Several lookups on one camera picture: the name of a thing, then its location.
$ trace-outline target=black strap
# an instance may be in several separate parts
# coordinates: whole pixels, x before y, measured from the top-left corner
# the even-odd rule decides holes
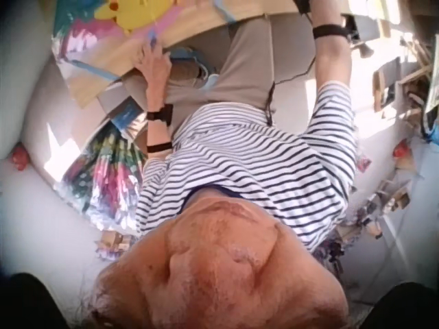
[[[172,149],[172,143],[158,144],[146,147],[148,153],[158,153],[167,151],[168,149]]]
[[[149,121],[160,120],[166,122],[169,127],[172,122],[172,114],[174,111],[174,106],[172,104],[165,104],[158,112],[147,112],[146,119]]]
[[[314,39],[321,38],[323,36],[343,36],[348,38],[348,31],[337,24],[325,24],[313,28]]]
[[[276,87],[276,82],[273,82],[270,91],[268,92],[267,103],[265,104],[265,115],[267,117],[267,126],[273,126],[273,114],[272,114],[272,102],[273,102],[273,94],[274,88]]]

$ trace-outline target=yellow paint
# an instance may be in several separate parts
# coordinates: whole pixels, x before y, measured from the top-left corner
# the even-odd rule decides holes
[[[108,0],[95,11],[95,18],[114,19],[128,33],[153,23],[173,4],[172,0]]]

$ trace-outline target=wrist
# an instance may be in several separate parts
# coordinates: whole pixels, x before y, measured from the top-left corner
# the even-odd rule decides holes
[[[165,98],[158,96],[156,93],[146,92],[147,112],[159,112],[165,106]]]

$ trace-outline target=blue paint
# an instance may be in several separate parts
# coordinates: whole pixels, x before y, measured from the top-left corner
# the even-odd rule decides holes
[[[214,68],[207,62],[202,53],[190,48],[181,47],[172,50],[171,60],[195,60],[197,63],[200,63],[206,68],[208,74],[212,74],[214,72]]]
[[[133,122],[140,114],[142,110],[137,103],[130,98],[126,104],[125,110],[111,119],[111,122],[122,132]]]
[[[235,17],[227,10],[222,0],[213,0],[213,5],[221,13],[228,24],[236,23]]]
[[[114,81],[117,81],[120,79],[119,76],[117,76],[111,72],[105,71],[103,69],[99,69],[97,67],[91,66],[90,64],[81,62],[79,60],[66,60],[66,61],[68,63],[72,64],[73,66],[76,66],[79,69],[86,70],[91,74],[98,75],[98,76],[104,78],[105,80],[108,80],[111,82],[114,82]]]
[[[148,40],[150,41],[151,49],[154,49],[157,45],[157,33],[154,29],[148,32]]]
[[[201,87],[201,90],[211,90],[214,87],[214,85],[216,85],[219,77],[220,75],[218,74],[210,74],[209,77],[207,78],[206,84],[203,87]]]
[[[439,127],[437,123],[434,123],[434,128],[431,132],[430,139],[433,143],[439,145]]]

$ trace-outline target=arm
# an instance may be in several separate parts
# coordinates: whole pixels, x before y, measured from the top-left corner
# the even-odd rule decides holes
[[[142,72],[148,87],[146,90],[147,111],[158,112],[165,105],[167,82],[171,73],[171,61],[169,53],[163,54],[163,48],[156,45],[151,49],[149,44],[143,46],[135,67]],[[171,142],[167,125],[162,121],[149,121],[146,141],[143,138],[145,146],[154,146]],[[172,150],[158,153],[148,153],[148,159],[158,158],[164,160],[166,156],[172,153]]]
[[[337,0],[311,0],[313,26],[341,24]],[[342,36],[316,40],[318,96],[313,116],[302,139],[315,151],[344,205],[356,170],[354,112],[348,88],[351,50]]]
[[[325,24],[342,24],[338,0],[311,0],[313,27]],[[325,36],[316,40],[317,89],[329,81],[349,86],[351,80],[351,48],[342,36]]]

